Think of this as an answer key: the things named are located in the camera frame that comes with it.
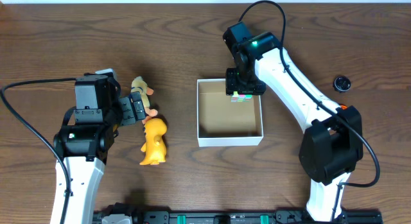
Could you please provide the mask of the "yellow plush duck toy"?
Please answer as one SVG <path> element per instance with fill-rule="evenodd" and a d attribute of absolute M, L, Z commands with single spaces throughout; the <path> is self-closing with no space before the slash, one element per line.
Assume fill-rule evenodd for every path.
<path fill-rule="evenodd" d="M 141 95 L 144 111 L 146 113 L 146 118 L 142 120 L 142 123 L 145 124 L 148 120 L 158 114 L 158 111 L 156 109 L 150 108 L 150 101 L 148 99 L 148 96 L 151 96 L 154 90 L 149 88 L 149 86 L 141 76 L 138 76 L 132 81 L 131 92 L 139 92 Z"/>

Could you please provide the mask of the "black round disc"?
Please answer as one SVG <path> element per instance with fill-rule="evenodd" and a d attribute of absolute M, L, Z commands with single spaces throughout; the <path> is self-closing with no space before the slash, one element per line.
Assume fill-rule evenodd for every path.
<path fill-rule="evenodd" d="M 351 81 L 345 76 L 337 76 L 333 81 L 333 88 L 339 92 L 347 92 L 351 88 Z"/>

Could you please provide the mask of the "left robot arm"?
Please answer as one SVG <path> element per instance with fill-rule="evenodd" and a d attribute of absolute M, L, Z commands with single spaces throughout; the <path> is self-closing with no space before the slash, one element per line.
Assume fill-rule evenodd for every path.
<path fill-rule="evenodd" d="M 146 117 L 140 93 L 121 96 L 117 76 L 110 69 L 77 78 L 74 91 L 76 105 L 66 112 L 53 141 L 62 162 L 56 164 L 52 223 L 92 223 L 108 150 L 118 128 Z"/>

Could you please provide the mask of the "colourful puzzle cube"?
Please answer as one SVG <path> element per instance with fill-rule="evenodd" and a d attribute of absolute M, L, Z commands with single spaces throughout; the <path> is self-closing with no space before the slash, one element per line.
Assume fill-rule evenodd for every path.
<path fill-rule="evenodd" d="M 244 102 L 250 101 L 252 99 L 251 94 L 239 94 L 238 91 L 234 91 L 233 95 L 231 96 L 231 102 Z"/>

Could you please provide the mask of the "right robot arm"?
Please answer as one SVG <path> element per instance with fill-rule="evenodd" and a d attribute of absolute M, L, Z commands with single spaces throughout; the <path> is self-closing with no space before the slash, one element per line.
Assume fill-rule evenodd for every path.
<path fill-rule="evenodd" d="M 361 115 L 327 98 L 292 62 L 270 32 L 252 36 L 243 22 L 227 28 L 223 40 L 236 66 L 226 71 L 226 93 L 262 95 L 270 87 L 293 114 L 302 132 L 300 163 L 311 179 L 306 210 L 315 221 L 342 212 L 342 183 L 363 157 L 357 135 Z"/>

